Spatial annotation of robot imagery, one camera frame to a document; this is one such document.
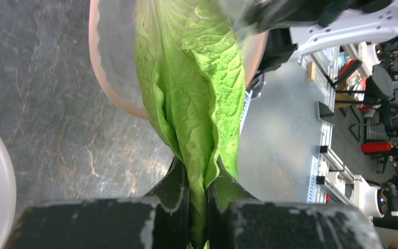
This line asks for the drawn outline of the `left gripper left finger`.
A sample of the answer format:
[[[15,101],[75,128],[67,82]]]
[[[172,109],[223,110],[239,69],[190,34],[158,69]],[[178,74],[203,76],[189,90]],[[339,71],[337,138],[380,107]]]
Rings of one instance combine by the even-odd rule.
[[[62,200],[24,211],[5,248],[185,248],[189,184],[174,158],[144,196]]]

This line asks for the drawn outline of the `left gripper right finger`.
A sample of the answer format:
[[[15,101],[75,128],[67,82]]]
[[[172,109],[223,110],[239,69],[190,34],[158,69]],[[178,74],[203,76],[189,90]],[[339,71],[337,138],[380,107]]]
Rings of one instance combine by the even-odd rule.
[[[210,248],[382,248],[378,233],[345,204],[273,203],[255,198],[217,160],[208,188]]]

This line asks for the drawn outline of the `green napa cabbage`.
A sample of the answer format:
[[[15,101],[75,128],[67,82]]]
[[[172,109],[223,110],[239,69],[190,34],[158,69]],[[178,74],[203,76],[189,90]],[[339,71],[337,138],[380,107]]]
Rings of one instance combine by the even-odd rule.
[[[135,64],[149,121],[186,166],[190,243],[207,242],[206,190],[222,161],[237,176],[245,70],[217,1],[138,1]]]

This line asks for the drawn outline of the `clear zip top bag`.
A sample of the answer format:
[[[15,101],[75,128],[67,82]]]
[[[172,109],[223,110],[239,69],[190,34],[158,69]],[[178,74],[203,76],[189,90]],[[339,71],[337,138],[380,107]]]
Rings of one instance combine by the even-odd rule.
[[[91,2],[90,58],[95,76],[106,95],[131,115],[149,120],[135,64],[135,7],[137,2]],[[256,34],[251,27],[239,30],[232,23],[230,17],[227,17],[233,26],[243,58],[246,88],[259,68],[267,42],[267,34]]]

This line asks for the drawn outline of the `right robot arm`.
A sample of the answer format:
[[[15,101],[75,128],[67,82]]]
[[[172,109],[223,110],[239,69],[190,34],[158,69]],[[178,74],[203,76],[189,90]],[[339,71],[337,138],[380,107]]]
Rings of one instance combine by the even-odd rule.
[[[243,21],[267,34],[262,73],[346,44],[371,42],[398,50],[398,1],[254,1]]]

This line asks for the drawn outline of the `red fire extinguisher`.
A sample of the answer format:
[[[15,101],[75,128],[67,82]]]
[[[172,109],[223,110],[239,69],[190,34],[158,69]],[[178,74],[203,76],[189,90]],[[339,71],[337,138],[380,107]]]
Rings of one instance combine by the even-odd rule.
[[[373,142],[361,144],[361,151],[364,154],[383,154],[390,152],[395,146],[390,142]]]

